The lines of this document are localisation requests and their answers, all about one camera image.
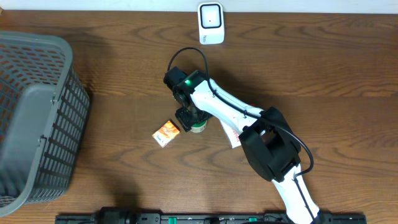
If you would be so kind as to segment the green lid jar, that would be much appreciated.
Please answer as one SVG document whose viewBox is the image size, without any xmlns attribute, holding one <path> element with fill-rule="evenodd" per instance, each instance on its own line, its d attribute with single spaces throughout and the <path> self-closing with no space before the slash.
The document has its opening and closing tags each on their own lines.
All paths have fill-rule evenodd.
<svg viewBox="0 0 398 224">
<path fill-rule="evenodd" d="M 201 123 L 198 123 L 198 124 L 194 124 L 191 127 L 190 131 L 193 132 L 193 133 L 200 133 L 200 132 L 205 130 L 206 125 L 207 125 L 207 121 L 204 121 L 204 122 L 201 122 Z"/>
</svg>

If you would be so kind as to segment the white blue toothpaste box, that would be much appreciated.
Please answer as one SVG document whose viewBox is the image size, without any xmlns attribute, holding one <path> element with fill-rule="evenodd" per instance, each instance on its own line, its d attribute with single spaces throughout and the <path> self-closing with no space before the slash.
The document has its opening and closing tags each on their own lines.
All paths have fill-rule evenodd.
<svg viewBox="0 0 398 224">
<path fill-rule="evenodd" d="M 234 149 L 236 147 L 241 146 L 241 142 L 239 140 L 239 134 L 233 128 L 229 127 L 226 123 L 222 121 L 220 121 L 220 123 L 221 126 L 223 127 L 225 134 L 229 139 L 231 147 Z"/>
</svg>

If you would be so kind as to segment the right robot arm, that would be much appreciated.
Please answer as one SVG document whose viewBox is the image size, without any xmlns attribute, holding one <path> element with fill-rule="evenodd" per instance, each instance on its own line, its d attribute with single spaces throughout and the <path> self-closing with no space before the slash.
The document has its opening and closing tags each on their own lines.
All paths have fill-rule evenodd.
<svg viewBox="0 0 398 224">
<path fill-rule="evenodd" d="M 303 181 L 300 165 L 299 153 L 308 148 L 279 110 L 248 105 L 199 70 L 187 75 L 178 67 L 169 68 L 164 83 L 181 104 L 175 116 L 186 132 L 211 117 L 219 119 L 237 133 L 253 170 L 275 185 L 288 218 L 294 223 L 320 222 L 320 209 Z"/>
</svg>

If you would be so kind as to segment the orange small box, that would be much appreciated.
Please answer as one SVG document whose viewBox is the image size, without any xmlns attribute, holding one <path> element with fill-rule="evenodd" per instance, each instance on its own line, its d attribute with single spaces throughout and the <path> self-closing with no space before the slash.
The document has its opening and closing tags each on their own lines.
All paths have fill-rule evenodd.
<svg viewBox="0 0 398 224">
<path fill-rule="evenodd" d="M 152 137 L 155 139 L 160 147 L 165 147 L 179 134 L 180 130 L 178 126 L 175 125 L 171 120 L 168 120 L 152 135 Z"/>
</svg>

